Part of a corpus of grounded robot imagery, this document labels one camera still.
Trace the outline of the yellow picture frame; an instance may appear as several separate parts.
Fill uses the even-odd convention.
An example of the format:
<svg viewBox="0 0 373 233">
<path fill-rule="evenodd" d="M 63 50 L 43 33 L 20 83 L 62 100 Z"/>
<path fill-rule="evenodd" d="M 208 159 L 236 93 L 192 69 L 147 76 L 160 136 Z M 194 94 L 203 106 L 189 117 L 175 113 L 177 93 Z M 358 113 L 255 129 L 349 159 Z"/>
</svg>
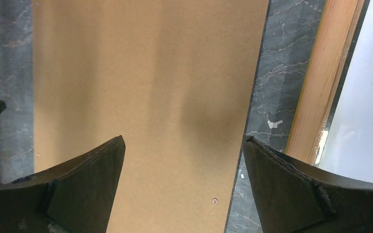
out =
<svg viewBox="0 0 373 233">
<path fill-rule="evenodd" d="M 315 164 L 364 0 L 325 2 L 285 153 Z"/>
</svg>

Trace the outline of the brown cardboard backing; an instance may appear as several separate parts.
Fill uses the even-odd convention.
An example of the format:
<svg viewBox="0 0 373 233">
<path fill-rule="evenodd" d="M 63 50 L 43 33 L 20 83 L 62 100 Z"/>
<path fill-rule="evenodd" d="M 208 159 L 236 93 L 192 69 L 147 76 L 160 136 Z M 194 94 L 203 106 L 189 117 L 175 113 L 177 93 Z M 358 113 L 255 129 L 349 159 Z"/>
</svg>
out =
<svg viewBox="0 0 373 233">
<path fill-rule="evenodd" d="M 224 232 L 266 0 L 34 0 L 34 168 L 126 144 L 108 232 Z"/>
</svg>

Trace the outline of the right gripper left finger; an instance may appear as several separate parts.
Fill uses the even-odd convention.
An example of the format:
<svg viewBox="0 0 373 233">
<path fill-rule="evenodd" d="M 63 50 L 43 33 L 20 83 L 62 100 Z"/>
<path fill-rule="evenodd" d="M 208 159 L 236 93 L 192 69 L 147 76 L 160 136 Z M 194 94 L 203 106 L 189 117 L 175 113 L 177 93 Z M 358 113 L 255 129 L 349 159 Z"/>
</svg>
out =
<svg viewBox="0 0 373 233">
<path fill-rule="evenodd" d="M 104 233 L 124 156 L 122 136 L 38 173 L 0 183 L 0 233 Z"/>
</svg>

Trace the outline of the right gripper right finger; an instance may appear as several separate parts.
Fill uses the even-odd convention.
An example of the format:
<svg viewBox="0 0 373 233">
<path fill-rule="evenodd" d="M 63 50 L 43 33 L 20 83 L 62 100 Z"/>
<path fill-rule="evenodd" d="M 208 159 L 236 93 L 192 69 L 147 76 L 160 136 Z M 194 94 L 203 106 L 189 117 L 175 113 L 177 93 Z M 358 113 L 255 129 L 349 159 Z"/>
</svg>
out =
<svg viewBox="0 0 373 233">
<path fill-rule="evenodd" d="M 265 233 L 373 233 L 373 183 L 337 175 L 265 145 L 242 141 Z"/>
</svg>

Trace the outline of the building photo print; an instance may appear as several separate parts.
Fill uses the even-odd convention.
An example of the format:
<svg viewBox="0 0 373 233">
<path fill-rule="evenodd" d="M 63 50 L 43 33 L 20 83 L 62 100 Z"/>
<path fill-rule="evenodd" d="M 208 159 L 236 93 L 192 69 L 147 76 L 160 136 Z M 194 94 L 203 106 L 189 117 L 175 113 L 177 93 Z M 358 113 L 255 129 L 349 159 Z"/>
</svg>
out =
<svg viewBox="0 0 373 233">
<path fill-rule="evenodd" d="M 358 18 L 315 165 L 373 183 L 373 0 Z"/>
</svg>

